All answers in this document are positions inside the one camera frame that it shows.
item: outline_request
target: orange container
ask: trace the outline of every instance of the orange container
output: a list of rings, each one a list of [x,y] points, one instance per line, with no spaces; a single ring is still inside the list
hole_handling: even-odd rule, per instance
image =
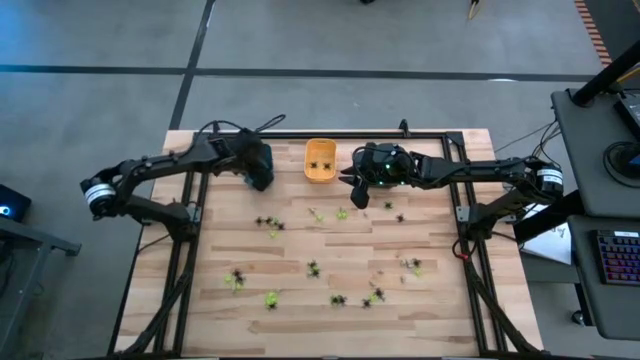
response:
[[[312,183],[328,183],[336,176],[336,142],[331,139],[307,141],[304,174]]]

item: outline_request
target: keyboard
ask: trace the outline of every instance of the keyboard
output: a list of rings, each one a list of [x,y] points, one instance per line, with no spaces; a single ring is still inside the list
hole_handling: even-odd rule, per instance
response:
[[[640,286],[640,234],[593,231],[596,262],[603,284]]]

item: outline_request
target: concrete floor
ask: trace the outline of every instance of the concrete floor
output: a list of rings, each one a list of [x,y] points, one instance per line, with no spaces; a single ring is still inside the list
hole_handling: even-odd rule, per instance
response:
[[[8,0],[0,64],[184,67],[205,0]],[[600,69],[572,0],[218,0],[198,66],[594,74]],[[183,76],[0,73],[0,183],[34,202],[33,227],[83,244],[51,257],[17,357],[105,353],[140,227],[92,222],[78,183],[160,150]],[[181,129],[213,119],[281,128],[489,128],[496,148],[553,120],[549,95],[580,83],[196,76]],[[529,154],[539,137],[499,156]],[[560,138],[549,154],[575,188]],[[141,187],[149,194],[151,184]],[[572,325],[568,285],[530,287],[547,350],[630,356],[640,343]]]

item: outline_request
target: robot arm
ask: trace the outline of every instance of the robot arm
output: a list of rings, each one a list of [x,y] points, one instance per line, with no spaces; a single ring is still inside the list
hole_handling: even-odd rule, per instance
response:
[[[189,148],[180,153],[126,160],[99,171],[80,183],[94,220],[103,217],[130,215],[146,224],[162,222],[172,238],[188,236],[182,231],[193,223],[193,209],[183,204],[159,204],[133,195],[142,182],[185,172],[210,172],[215,176],[224,171],[245,176],[245,182],[264,191],[273,181],[271,148],[262,143],[256,132],[242,129],[231,140],[215,133],[199,133]]]
[[[530,204],[551,204],[562,197],[562,172],[535,157],[493,161],[453,162],[416,152],[397,144],[375,144],[356,149],[353,166],[342,171],[340,180],[354,187],[351,200],[359,209],[367,207],[369,187],[410,185],[424,190],[459,182],[506,182],[513,189],[490,204],[456,209],[467,232],[491,237],[495,223],[517,215]]]

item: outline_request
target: wooden tabletop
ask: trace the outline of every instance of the wooden tabletop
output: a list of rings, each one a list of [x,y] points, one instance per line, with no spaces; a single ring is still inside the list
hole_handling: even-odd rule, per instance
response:
[[[494,158],[487,130],[463,132],[471,160]],[[191,131],[170,131],[163,151],[186,149],[191,138]],[[370,190],[369,207],[357,210],[349,200],[350,186],[337,179],[330,184],[307,181],[305,140],[267,142],[273,149],[275,180],[265,192],[249,189],[231,174],[210,179],[183,355],[477,355],[462,264],[451,253],[457,232],[449,190]],[[364,142],[338,141],[339,169],[351,165],[352,150]],[[439,140],[399,143],[407,150],[442,156]],[[183,182],[184,175],[156,181],[152,199],[179,199]],[[196,180],[193,199],[197,189]],[[503,193],[498,183],[475,184],[475,189],[479,202]],[[385,201],[393,201],[394,209],[384,209]],[[318,222],[308,208],[324,215],[324,221]],[[348,212],[347,219],[337,218],[340,208]],[[398,223],[399,214],[406,221]],[[278,217],[286,229],[271,238],[265,226],[255,224],[258,216]],[[511,233],[506,225],[496,230]],[[141,246],[165,233],[161,225],[147,228]],[[541,348],[516,243],[494,237],[487,247],[500,305],[528,341]],[[170,250],[167,239],[138,256],[117,350],[129,346],[159,308]],[[412,258],[422,261],[419,277],[401,265]],[[312,260],[320,278],[307,276]],[[235,293],[225,282],[234,269],[246,276],[244,289]],[[386,301],[363,309],[371,285],[384,290]],[[279,291],[279,304],[269,311],[265,296],[272,290]],[[332,307],[332,295],[346,296],[347,305]],[[483,308],[490,348],[495,348],[488,314]],[[167,347],[174,324],[175,314]]]

